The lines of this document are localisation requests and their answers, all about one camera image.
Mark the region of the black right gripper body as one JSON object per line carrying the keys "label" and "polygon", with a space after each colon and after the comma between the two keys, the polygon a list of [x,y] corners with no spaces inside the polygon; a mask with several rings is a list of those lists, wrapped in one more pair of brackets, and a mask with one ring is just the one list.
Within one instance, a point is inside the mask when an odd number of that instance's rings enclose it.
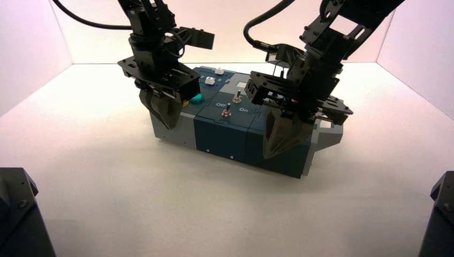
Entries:
{"label": "black right gripper body", "polygon": [[282,117],[315,120],[318,115],[343,124],[353,111],[332,91],[342,64],[331,64],[296,47],[273,47],[267,53],[268,63],[287,68],[285,76],[251,72],[248,98],[253,104],[266,105],[282,112]]}

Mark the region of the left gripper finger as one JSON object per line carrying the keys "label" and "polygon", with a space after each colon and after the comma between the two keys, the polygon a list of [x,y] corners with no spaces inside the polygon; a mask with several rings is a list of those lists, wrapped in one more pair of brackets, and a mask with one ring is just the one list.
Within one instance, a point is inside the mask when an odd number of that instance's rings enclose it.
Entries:
{"label": "left gripper finger", "polygon": [[139,93],[141,103],[158,119],[167,129],[170,128],[169,101],[166,97],[159,98],[151,90],[141,89]]}
{"label": "left gripper finger", "polygon": [[181,108],[181,103],[167,96],[156,98],[156,116],[168,130],[173,130],[176,127]]}

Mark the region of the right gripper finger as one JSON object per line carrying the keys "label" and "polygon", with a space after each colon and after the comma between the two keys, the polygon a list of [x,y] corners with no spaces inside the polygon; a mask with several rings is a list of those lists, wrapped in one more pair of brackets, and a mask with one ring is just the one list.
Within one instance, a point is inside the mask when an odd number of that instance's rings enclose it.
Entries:
{"label": "right gripper finger", "polygon": [[265,122],[263,157],[269,159],[284,151],[286,121],[280,110],[269,108]]}
{"label": "right gripper finger", "polygon": [[312,135],[314,120],[303,121],[299,117],[285,119],[283,127],[282,151],[284,152],[307,141]]}

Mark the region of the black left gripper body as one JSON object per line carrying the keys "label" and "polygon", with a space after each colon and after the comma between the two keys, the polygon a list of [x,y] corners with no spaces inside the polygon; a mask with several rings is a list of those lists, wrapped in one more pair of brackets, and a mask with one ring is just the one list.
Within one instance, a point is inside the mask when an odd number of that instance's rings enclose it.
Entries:
{"label": "black left gripper body", "polygon": [[200,76],[179,62],[179,51],[184,48],[181,40],[132,33],[128,41],[133,56],[120,60],[118,65],[125,76],[139,80],[139,88],[150,88],[178,103],[200,94]]}

